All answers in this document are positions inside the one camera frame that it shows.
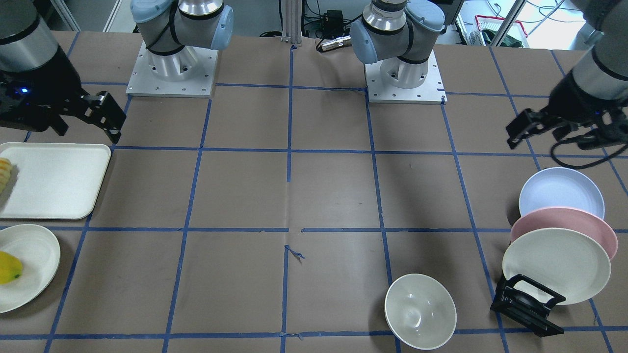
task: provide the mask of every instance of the white tray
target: white tray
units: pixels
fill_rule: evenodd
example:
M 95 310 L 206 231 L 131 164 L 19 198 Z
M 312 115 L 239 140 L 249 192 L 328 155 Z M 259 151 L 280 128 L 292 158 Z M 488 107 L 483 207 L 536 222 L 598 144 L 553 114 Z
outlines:
M 13 164 L 0 219 L 81 219 L 94 209 L 111 150 L 103 144 L 3 143 Z

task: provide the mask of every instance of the blue tape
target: blue tape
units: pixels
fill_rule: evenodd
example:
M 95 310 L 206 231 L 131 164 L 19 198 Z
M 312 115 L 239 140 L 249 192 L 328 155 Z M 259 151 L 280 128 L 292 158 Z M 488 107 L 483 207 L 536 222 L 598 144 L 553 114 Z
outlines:
M 127 86 L 128 82 L 81 82 L 82 85 Z
M 604 330 L 604 324 L 602 323 L 602 319 L 600 318 L 600 314 L 595 307 L 595 303 L 593 302 L 593 298 L 589 299 L 589 304 L 591 304 L 591 309 L 593 310 L 593 314 L 595 315 L 595 319 L 597 321 L 597 325 L 600 328 L 602 333 L 602 337 L 604 338 L 604 342 L 606 343 L 606 348 L 609 350 L 609 353 L 613 353 L 613 347 L 610 345 L 609 336 L 606 334 L 606 330 Z
M 371 122 L 371 110 L 369 109 L 369 95 L 364 95 L 364 104 L 366 106 L 366 121 L 369 127 L 369 142 L 371 144 L 371 160 L 373 162 L 373 177 L 375 179 L 375 196 L 377 197 L 377 213 L 379 215 L 379 227 L 382 232 L 382 244 L 384 246 L 384 260 L 386 262 L 386 278 L 388 285 L 393 283 L 393 272 L 391 270 L 390 253 L 388 251 L 388 236 L 384 230 L 384 210 L 382 208 L 382 195 L 379 188 L 379 174 L 377 172 L 377 155 L 375 153 L 375 139 L 373 137 L 373 124 Z
M 283 279 L 281 285 L 281 331 L 286 332 L 288 321 L 288 248 L 283 249 Z
M 282 232 L 289 231 L 288 228 L 203 228 L 203 227 L 189 227 L 189 232 Z
M 563 66 L 560 65 L 560 62 L 558 61 L 558 57 L 556 57 L 556 53 L 553 50 L 549 51 L 551 53 L 551 56 L 554 58 L 554 61 L 556 62 L 556 65 L 558 66 L 558 70 L 560 70 L 560 73 L 565 76 L 565 71 L 563 70 Z
M 199 148 L 203 148 L 205 146 L 205 139 L 207 138 L 207 127 L 209 126 L 209 114 L 212 111 L 212 100 L 210 99 L 207 102 L 207 110 L 205 111 L 205 122 L 203 123 L 203 133 L 200 137 Z
M 296 252 L 296 251 L 292 250 L 292 248 L 290 248 L 290 245 L 287 245 L 287 244 L 286 244 L 284 247 L 285 247 L 285 248 L 286 248 L 289 252 L 291 252 L 291 253 L 292 253 L 292 255 L 293 255 L 294 257 L 296 257 L 296 258 L 301 258 L 301 259 L 305 259 L 305 256 L 303 256 L 303 254 L 302 254 L 302 253 L 298 253 L 298 252 Z
M 44 353 L 50 352 L 50 346 L 52 345 L 53 337 L 55 333 L 57 332 L 59 319 L 61 319 L 61 313 L 63 312 L 63 307 L 65 306 L 65 300 L 68 296 L 68 292 L 70 291 L 70 285 L 72 284 L 72 279 L 74 278 L 74 272 L 76 271 L 77 263 L 79 262 L 80 252 L 83 249 L 83 243 L 85 242 L 87 229 L 89 228 L 89 222 L 91 220 L 92 220 L 92 214 L 89 214 L 85 220 L 85 226 L 83 228 L 83 232 L 81 233 L 80 240 L 78 241 L 77 250 L 74 254 L 74 258 L 72 259 L 72 265 L 70 266 L 70 272 L 68 272 L 68 278 L 65 280 L 65 287 L 63 288 L 63 293 L 61 294 L 61 299 L 59 300 L 59 305 L 57 306 L 57 313 L 55 314 L 55 319 L 52 321 L 50 334 L 48 334 L 48 339 L 46 340 L 46 346 L 44 347 L 44 350 L 43 350 Z
M 70 49 L 68 49 L 68 52 L 65 54 L 66 57 L 70 57 L 70 55 L 72 54 L 72 51 L 74 50 L 74 46 L 77 43 L 77 39 L 79 38 L 80 32 L 77 32 L 77 34 L 74 35 L 74 39 L 72 40 L 72 44 L 70 44 Z
M 460 179 L 460 186 L 462 187 L 462 194 L 464 196 L 465 204 L 467 206 L 467 213 L 469 216 L 469 221 L 471 222 L 471 228 L 474 230 L 473 234 L 474 234 L 474 239 L 475 239 L 475 245 L 477 246 L 477 250 L 480 255 L 480 260 L 482 261 L 482 268 L 484 269 L 484 276 L 486 277 L 486 282 L 487 282 L 487 286 L 489 287 L 490 295 L 491 297 L 494 297 L 495 290 L 493 289 L 493 285 L 490 279 L 489 267 L 486 262 L 486 257 L 484 256 L 484 250 L 482 249 L 482 242 L 480 242 L 480 236 L 478 235 L 477 226 L 475 225 L 475 219 L 473 217 L 473 211 L 471 209 L 471 202 L 469 201 L 467 187 L 465 185 L 465 180 L 462 175 L 462 168 L 460 167 L 460 160 L 458 159 L 456 146 L 455 146 L 455 143 L 453 142 L 452 129 L 451 129 L 451 126 L 449 125 L 449 119 L 447 118 L 447 112 L 445 111 L 445 106 L 441 105 L 440 109 L 441 109 L 441 112 L 443 113 L 443 118 L 445 120 L 445 127 L 447 128 L 449 142 L 452 146 L 453 159 L 454 159 L 454 162 L 456 163 L 456 169 L 458 171 L 458 178 Z M 497 326 L 499 327 L 499 333 L 502 339 L 502 345 L 504 346 L 504 352 L 509 353 L 508 342 L 506 341 L 506 334 L 504 333 L 504 325 L 502 323 L 501 316 L 498 313 L 496 313 L 495 317 L 497 318 Z
M 290 47 L 290 85 L 288 91 L 288 155 L 286 156 L 286 182 L 292 180 L 292 117 L 293 117 L 293 101 L 294 101 L 294 75 L 295 75 L 295 49 L 296 46 Z
M 207 111 L 205 112 L 205 122 L 204 126 L 207 126 L 210 115 L 211 108 L 211 100 L 207 103 Z M 201 141 L 199 142 L 199 146 L 203 145 L 205 141 L 205 131 L 201 136 Z M 181 252 L 179 254 L 178 266 L 176 267 L 176 276 L 175 276 L 175 287 L 172 291 L 172 299 L 170 301 L 170 310 L 168 311 L 168 322 L 166 324 L 166 337 L 163 340 L 162 353 L 168 352 L 168 344 L 170 342 L 170 332 L 172 331 L 172 321 L 175 316 L 175 308 L 176 308 L 176 299 L 179 293 L 179 283 L 181 281 L 181 272 L 183 271 L 183 259 L 185 257 L 185 247 L 188 239 L 188 231 L 190 228 L 190 219 L 192 218 L 192 209 L 194 206 L 194 196 L 196 194 L 196 186 L 198 182 L 198 173 L 200 171 L 201 160 L 203 158 L 203 151 L 201 148 L 198 149 L 197 152 L 197 161 L 194 167 L 194 176 L 192 178 L 192 187 L 190 190 L 190 201 L 188 203 L 188 211 L 185 215 L 185 225 L 183 226 L 183 236 L 181 237 Z
M 216 84 L 224 87 L 257 87 L 257 88 L 290 88 L 288 85 L 258 85 L 258 84 Z
M 124 105 L 123 113 L 126 115 L 129 112 L 129 107 L 131 106 L 131 101 L 133 100 L 133 96 L 128 94 L 126 98 L 126 104 Z

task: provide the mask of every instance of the cable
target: cable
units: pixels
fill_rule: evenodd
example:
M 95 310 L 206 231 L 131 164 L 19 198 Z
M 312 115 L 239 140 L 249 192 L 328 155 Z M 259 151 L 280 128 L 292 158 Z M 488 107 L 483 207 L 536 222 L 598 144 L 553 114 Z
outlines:
M 574 137 L 574 138 L 564 139 L 563 141 L 559 141 L 559 142 L 555 143 L 551 147 L 551 149 L 549 150 L 549 155 L 551 156 L 551 159 L 554 160 L 554 162 L 556 162 L 558 165 L 564 166 L 565 168 L 571 168 L 571 169 L 579 170 L 579 169 L 586 169 L 586 168 L 590 168 L 592 166 L 600 165 L 600 164 L 602 164 L 602 163 L 604 163 L 606 161 L 611 160 L 612 158 L 615 158 L 615 157 L 619 156 L 622 152 L 624 152 L 625 150 L 628 149 L 628 143 L 627 143 L 623 147 L 618 149 L 617 151 L 611 153 L 610 155 L 608 155 L 608 156 L 606 156 L 604 158 L 601 158 L 601 159 L 599 159 L 597 161 L 585 164 L 585 165 L 571 165 L 571 164 L 568 164 L 568 163 L 565 163 L 565 162 L 559 160 L 558 157 L 556 157 L 556 154 L 554 153 L 554 150 L 556 149 L 556 147 L 559 147 L 562 144 L 576 143 L 577 140 L 578 140 L 578 137 L 579 136 Z
M 281 23 L 281 30 L 283 31 L 283 15 L 281 14 L 281 0 L 279 0 L 279 22 Z
M 154 47 L 154 45 L 157 44 L 157 42 L 161 39 L 163 34 L 166 33 L 166 31 L 169 30 L 172 24 L 175 22 L 175 8 L 178 9 L 178 4 L 172 3 L 172 5 L 170 5 L 170 18 L 168 20 L 168 23 L 163 27 L 161 32 L 159 32 L 159 34 L 157 35 L 157 39 L 155 39 L 152 43 L 146 46 L 146 50 L 150 50 L 152 47 Z
M 493 3 L 493 5 L 499 8 L 499 11 L 495 11 L 495 9 L 493 8 L 493 5 L 490 4 L 490 0 L 486 0 L 486 3 L 489 5 L 490 9 L 493 10 L 493 13 L 495 13 L 495 16 L 499 17 L 499 14 L 502 12 L 502 7 L 497 3 Z
M 322 12 L 320 12 L 320 4 L 318 3 L 318 0 L 316 0 L 316 6 L 318 6 L 318 15 L 323 16 Z

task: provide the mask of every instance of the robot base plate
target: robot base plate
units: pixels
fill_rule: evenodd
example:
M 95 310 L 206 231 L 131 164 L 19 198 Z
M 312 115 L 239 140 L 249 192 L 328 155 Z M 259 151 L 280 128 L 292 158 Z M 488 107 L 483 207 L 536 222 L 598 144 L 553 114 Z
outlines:
M 366 82 L 369 87 L 369 102 L 371 103 L 413 103 L 413 104 L 441 104 L 447 101 L 443 80 L 440 77 L 438 64 L 434 52 L 428 59 L 430 71 L 425 82 L 417 88 L 402 89 L 386 83 L 379 71 L 381 61 L 364 65 Z
M 126 93 L 141 97 L 196 97 L 211 98 L 216 73 L 218 50 L 194 47 L 202 67 L 199 73 L 184 81 L 164 81 L 151 72 L 148 51 L 142 46 L 135 61 Z

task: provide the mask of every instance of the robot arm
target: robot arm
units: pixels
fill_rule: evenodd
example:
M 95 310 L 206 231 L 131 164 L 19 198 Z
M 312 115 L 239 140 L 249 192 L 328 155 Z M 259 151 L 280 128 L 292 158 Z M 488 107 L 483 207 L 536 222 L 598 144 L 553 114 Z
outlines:
M 552 90 L 548 105 L 534 112 L 526 109 L 507 127 L 511 149 L 523 139 L 553 129 L 557 143 L 550 153 L 571 168 L 586 168 L 617 156 L 628 148 L 628 121 L 622 111 L 628 106 L 628 1 L 574 0 L 585 19 L 604 36 Z M 608 114 L 610 122 L 604 121 Z M 593 127 L 574 138 L 565 137 L 580 127 Z M 585 166 L 567 165 L 555 158 L 561 144 L 576 143 L 580 149 L 626 144 L 607 158 Z
M 428 0 L 372 0 L 351 24 L 351 42 L 361 62 L 384 60 L 384 81 L 413 89 L 428 75 L 428 59 L 444 22 L 443 11 Z
M 116 143 L 126 116 L 107 92 L 89 95 L 28 0 L 0 0 L 0 126 L 68 129 L 61 115 L 101 128 Z

